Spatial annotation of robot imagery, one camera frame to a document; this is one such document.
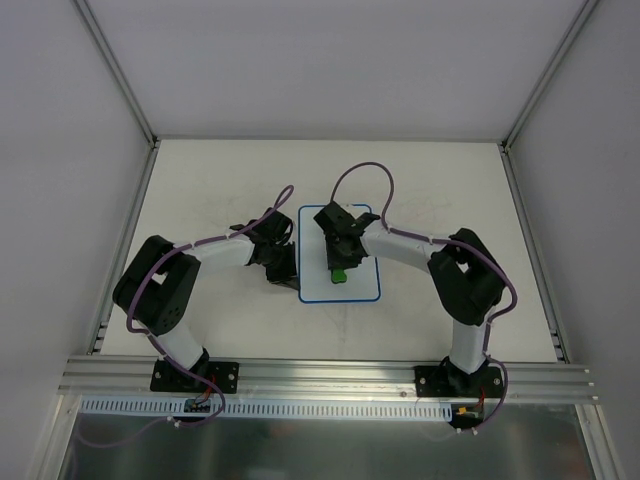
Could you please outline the green bone-shaped eraser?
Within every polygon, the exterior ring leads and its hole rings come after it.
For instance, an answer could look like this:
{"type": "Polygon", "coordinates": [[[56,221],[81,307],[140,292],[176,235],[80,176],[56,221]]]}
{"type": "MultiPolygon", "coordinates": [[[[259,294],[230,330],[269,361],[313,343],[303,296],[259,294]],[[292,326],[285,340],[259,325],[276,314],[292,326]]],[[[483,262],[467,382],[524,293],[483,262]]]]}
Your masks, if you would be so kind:
{"type": "Polygon", "coordinates": [[[333,284],[344,284],[348,280],[347,274],[342,269],[334,269],[331,271],[331,282],[333,284]]]}

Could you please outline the blue framed whiteboard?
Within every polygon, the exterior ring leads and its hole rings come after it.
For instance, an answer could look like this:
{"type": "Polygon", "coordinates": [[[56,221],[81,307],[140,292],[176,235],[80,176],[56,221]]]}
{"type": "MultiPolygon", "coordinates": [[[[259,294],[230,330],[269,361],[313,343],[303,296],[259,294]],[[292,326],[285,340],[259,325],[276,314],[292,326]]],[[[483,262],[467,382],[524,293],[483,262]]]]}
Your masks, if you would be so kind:
{"type": "Polygon", "coordinates": [[[346,281],[333,283],[328,268],[324,233],[314,220],[321,204],[298,210],[296,260],[299,300],[305,304],[372,303],[381,297],[378,260],[366,257],[355,269],[344,273],[346,281]]]}

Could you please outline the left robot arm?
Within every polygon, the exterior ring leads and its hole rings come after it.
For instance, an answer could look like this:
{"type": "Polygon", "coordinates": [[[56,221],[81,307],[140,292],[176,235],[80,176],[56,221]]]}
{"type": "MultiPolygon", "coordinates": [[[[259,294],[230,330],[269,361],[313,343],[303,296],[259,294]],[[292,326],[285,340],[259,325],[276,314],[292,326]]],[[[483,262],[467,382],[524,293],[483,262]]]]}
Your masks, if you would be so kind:
{"type": "Polygon", "coordinates": [[[154,235],[143,243],[116,284],[112,299],[128,315],[127,328],[158,348],[150,390],[204,393],[215,385],[237,391],[239,364],[213,360],[184,320],[196,280],[231,267],[259,265],[273,285],[297,290],[294,222],[273,211],[228,233],[179,246],[154,235]]]}

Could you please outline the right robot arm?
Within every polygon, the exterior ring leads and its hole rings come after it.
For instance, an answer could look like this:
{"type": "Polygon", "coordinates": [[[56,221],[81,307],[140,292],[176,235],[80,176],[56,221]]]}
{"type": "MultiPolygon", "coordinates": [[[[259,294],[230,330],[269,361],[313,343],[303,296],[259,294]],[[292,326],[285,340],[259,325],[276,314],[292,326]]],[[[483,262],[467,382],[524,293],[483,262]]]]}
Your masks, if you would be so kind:
{"type": "Polygon", "coordinates": [[[504,377],[486,356],[489,321],[507,287],[504,272],[466,228],[438,239],[404,231],[365,212],[353,216],[332,201],[314,216],[323,232],[328,268],[349,270],[368,257],[393,260],[430,275],[453,320],[449,354],[436,367],[414,368],[416,394],[438,398],[499,398],[504,377]]]}

